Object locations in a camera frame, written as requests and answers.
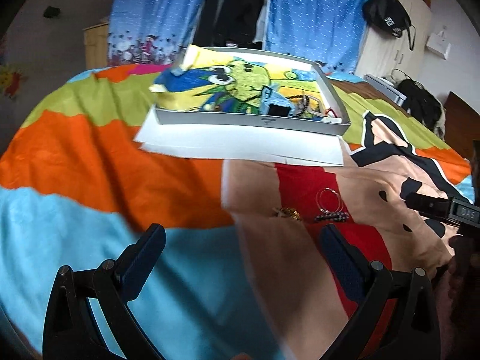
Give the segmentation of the crayon dinosaur drawing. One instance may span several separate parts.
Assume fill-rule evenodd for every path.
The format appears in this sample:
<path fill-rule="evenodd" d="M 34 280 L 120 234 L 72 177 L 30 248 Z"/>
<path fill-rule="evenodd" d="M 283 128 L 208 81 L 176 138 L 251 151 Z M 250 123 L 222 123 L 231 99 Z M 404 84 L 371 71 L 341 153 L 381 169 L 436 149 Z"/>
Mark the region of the crayon dinosaur drawing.
<path fill-rule="evenodd" d="M 335 112 L 312 64 L 249 49 L 219 51 L 190 45 L 153 81 L 159 104 L 174 111 L 259 115 L 263 86 L 295 105 L 295 118 L 321 119 Z"/>

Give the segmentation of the gold chain jewelry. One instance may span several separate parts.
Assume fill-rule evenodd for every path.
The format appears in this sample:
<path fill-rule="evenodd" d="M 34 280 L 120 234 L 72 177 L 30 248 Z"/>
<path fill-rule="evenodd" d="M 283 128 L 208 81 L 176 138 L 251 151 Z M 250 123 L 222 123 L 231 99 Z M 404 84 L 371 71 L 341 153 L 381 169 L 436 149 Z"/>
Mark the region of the gold chain jewelry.
<path fill-rule="evenodd" d="M 273 208 L 272 215 L 278 218 L 287 218 L 293 219 L 296 221 L 302 221 L 302 217 L 298 211 L 291 207 L 280 207 L 280 208 Z"/>

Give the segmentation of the white paper gift bag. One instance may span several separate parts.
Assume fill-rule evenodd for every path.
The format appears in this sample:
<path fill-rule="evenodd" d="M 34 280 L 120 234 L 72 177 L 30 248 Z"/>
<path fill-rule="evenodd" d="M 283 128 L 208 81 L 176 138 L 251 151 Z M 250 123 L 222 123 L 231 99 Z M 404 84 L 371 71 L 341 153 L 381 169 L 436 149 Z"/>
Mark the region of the white paper gift bag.
<path fill-rule="evenodd" d="M 432 32 L 425 45 L 429 52 L 444 60 L 448 60 L 452 48 L 452 44 L 446 38 L 447 29 L 447 26 L 443 26 L 439 32 Z"/>

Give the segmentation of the beige wooden wardrobe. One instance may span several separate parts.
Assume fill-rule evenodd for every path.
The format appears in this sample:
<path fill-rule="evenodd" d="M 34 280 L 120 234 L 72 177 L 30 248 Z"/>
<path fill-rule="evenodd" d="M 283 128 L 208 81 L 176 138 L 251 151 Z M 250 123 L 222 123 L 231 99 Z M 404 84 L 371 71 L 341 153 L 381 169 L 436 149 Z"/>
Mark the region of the beige wooden wardrobe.
<path fill-rule="evenodd" d="M 396 38 L 378 28 L 368 26 L 360 48 L 355 74 L 371 74 L 397 82 L 404 77 L 418 78 L 430 33 L 431 9 L 423 0 L 400 0 L 409 14 L 414 49 L 409 49 L 408 35 Z"/>

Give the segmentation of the blue dotted wardrobe curtain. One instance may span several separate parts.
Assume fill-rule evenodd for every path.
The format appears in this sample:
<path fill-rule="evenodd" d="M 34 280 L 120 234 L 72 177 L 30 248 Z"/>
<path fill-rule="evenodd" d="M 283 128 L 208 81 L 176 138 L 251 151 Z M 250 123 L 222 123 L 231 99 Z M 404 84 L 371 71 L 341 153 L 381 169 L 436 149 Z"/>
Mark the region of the blue dotted wardrobe curtain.
<path fill-rule="evenodd" d="M 268 0 L 267 50 L 320 63 L 325 72 L 353 72 L 365 30 L 367 0 Z M 204 0 L 114 0 L 107 61 L 169 64 L 193 37 Z"/>

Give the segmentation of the wooden bedside cabinet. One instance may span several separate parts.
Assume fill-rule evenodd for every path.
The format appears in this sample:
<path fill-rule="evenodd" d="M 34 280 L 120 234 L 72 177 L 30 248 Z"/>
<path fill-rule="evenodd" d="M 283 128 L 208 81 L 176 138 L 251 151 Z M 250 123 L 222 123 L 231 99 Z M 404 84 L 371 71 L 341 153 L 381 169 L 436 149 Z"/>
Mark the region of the wooden bedside cabinet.
<path fill-rule="evenodd" d="M 108 33 L 108 22 L 83 29 L 87 70 L 107 66 Z"/>

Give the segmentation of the light blue watch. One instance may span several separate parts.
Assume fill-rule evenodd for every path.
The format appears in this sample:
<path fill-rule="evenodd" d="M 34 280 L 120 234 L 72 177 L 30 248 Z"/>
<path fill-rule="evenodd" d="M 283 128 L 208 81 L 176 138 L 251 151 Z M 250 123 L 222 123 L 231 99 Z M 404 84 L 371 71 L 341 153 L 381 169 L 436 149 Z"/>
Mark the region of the light blue watch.
<path fill-rule="evenodd" d="M 259 113 L 291 118 L 295 116 L 295 105 L 274 88 L 264 85 L 260 93 Z"/>

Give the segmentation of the grey shallow cardboard box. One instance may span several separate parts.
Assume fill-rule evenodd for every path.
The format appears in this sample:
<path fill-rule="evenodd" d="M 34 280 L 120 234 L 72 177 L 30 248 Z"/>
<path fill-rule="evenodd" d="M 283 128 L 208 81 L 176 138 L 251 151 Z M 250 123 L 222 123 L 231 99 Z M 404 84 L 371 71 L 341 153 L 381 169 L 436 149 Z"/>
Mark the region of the grey shallow cardboard box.
<path fill-rule="evenodd" d="M 183 49 L 150 87 L 172 124 L 244 125 L 340 136 L 351 121 L 320 65 L 258 49 Z"/>

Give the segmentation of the white paper sheet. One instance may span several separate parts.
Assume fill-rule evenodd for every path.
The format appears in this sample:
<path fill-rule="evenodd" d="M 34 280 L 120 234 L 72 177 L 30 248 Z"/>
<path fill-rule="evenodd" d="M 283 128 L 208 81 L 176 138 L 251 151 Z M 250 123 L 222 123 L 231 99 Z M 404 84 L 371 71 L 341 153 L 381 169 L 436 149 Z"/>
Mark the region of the white paper sheet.
<path fill-rule="evenodd" d="M 134 141 L 145 151 L 178 158 L 340 167 L 339 127 L 306 119 L 153 106 Z"/>

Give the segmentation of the hanging dark clothes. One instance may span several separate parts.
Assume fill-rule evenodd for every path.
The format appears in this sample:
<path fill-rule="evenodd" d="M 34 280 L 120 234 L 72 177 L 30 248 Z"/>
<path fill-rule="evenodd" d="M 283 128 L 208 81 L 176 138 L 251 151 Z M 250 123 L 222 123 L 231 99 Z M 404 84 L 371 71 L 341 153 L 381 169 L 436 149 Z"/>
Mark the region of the hanging dark clothes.
<path fill-rule="evenodd" d="M 193 44 L 261 49 L 268 0 L 204 0 Z"/>

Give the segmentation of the white storage box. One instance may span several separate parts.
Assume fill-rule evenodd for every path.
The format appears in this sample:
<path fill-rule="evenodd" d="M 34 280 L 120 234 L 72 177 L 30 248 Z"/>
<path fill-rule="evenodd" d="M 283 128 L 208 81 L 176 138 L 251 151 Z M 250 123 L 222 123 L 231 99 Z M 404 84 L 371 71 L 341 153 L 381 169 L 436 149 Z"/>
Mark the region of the white storage box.
<path fill-rule="evenodd" d="M 398 91 L 388 80 L 371 74 L 366 74 L 364 76 L 364 80 L 371 84 L 371 86 L 373 86 L 377 91 L 389 98 L 397 106 L 402 107 L 404 104 L 406 96 L 400 93 L 400 91 Z"/>

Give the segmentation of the colourful cartoon bedspread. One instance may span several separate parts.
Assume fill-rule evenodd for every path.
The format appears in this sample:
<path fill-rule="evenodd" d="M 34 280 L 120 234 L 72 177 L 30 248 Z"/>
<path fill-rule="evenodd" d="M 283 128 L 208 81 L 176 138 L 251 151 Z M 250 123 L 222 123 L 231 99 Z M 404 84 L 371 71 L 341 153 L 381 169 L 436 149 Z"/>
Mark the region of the colourful cartoon bedspread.
<path fill-rule="evenodd" d="M 352 121 L 343 166 L 295 166 L 142 150 L 154 76 L 128 65 L 70 80 L 1 156 L 1 331 L 29 354 L 58 269 L 116 258 L 153 223 L 166 248 L 131 310 L 168 359 L 318 359 L 357 307 L 320 249 L 322 208 L 349 213 L 338 230 L 366 258 L 442 277 L 454 229 L 404 199 L 472 198 L 470 165 L 374 89 L 334 82 Z"/>

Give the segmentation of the black clothes pile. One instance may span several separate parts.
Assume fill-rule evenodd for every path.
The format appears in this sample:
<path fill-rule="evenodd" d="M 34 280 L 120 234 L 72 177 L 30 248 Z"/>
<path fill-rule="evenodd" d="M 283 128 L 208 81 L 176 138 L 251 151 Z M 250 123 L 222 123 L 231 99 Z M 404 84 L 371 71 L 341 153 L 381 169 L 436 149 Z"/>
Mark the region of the black clothes pile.
<path fill-rule="evenodd" d="M 402 108 L 443 141 L 446 114 L 442 103 L 420 82 L 409 78 L 402 80 L 396 88 L 405 96 Z"/>

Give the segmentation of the black hanging bag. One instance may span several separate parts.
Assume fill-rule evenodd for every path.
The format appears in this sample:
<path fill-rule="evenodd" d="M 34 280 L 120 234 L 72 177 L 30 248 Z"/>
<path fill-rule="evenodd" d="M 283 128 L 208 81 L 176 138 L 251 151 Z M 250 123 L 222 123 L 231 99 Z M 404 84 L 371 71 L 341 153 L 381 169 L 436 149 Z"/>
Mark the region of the black hanging bag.
<path fill-rule="evenodd" d="M 408 46 L 414 50 L 416 42 L 416 28 L 400 0 L 368 0 L 362 7 L 363 17 L 368 25 L 402 38 L 407 33 Z"/>

